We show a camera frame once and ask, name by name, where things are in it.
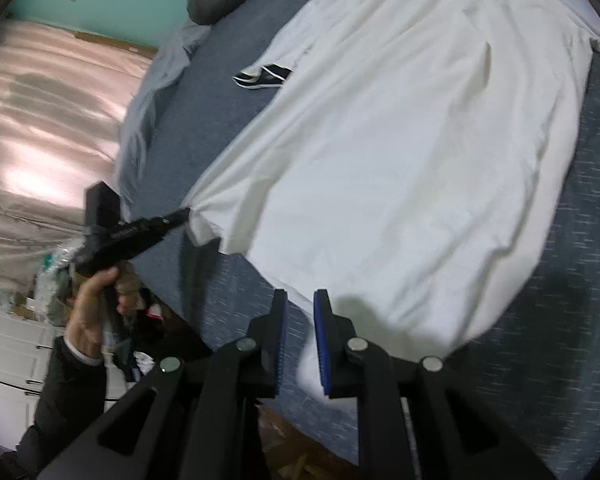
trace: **black sleeve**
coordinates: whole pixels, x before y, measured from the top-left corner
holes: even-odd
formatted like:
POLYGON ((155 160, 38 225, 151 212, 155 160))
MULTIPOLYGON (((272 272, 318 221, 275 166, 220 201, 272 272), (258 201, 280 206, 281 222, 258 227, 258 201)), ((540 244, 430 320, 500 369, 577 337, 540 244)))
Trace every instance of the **black sleeve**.
POLYGON ((33 426, 16 448, 18 464, 29 478, 35 478, 104 412, 106 392, 104 364, 78 361, 64 338, 56 338, 33 426))

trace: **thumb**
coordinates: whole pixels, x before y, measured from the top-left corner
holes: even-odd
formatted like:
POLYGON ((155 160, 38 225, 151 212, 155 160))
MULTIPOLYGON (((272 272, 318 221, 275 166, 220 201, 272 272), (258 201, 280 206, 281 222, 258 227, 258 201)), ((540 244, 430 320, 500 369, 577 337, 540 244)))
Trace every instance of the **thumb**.
POLYGON ((84 282, 80 288, 80 296, 97 296, 102 289, 107 285, 112 285, 118 277, 119 270, 117 267, 100 270, 84 282))

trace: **gray bed sheet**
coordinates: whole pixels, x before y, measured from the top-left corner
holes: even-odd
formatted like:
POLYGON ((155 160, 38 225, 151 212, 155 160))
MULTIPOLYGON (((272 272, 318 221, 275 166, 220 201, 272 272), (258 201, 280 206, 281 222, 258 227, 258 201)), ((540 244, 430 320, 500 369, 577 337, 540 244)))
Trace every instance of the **gray bed sheet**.
MULTIPOLYGON (((221 20, 184 72, 150 145, 133 216, 166 214, 275 90, 245 91, 231 76, 252 63, 308 0, 248 0, 221 20)), ((241 256, 194 248, 182 231, 134 262, 145 283, 213 348, 268 310, 272 288, 241 256)), ((295 384, 310 329, 292 307, 275 410, 355 462, 355 413, 327 407, 295 384)), ((600 56, 575 159, 542 262, 500 322, 449 361, 559 478, 584 478, 600 455, 600 56)))

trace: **white cuff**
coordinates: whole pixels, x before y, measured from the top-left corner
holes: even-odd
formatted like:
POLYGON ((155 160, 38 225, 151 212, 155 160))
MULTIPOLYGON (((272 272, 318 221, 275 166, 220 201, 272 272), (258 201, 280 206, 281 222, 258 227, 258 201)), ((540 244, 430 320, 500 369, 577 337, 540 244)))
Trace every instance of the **white cuff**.
POLYGON ((71 352, 74 355, 74 357, 78 359, 78 361, 80 361, 81 363, 84 363, 89 366, 100 366, 100 364, 102 364, 102 357, 100 357, 99 359, 87 357, 85 354, 80 352, 75 346, 69 343, 69 340, 65 336, 63 336, 62 338, 64 339, 64 344, 69 349, 69 352, 71 352))

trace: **white cabinet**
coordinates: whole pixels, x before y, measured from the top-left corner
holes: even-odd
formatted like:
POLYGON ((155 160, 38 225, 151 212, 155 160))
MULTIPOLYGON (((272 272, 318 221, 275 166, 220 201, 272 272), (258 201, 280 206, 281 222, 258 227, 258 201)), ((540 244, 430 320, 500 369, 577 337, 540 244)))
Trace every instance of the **white cabinet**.
MULTIPOLYGON (((33 422, 48 366, 61 331, 0 312, 0 446, 14 449, 33 422)), ((126 391, 125 378, 106 356, 107 408, 126 391)))

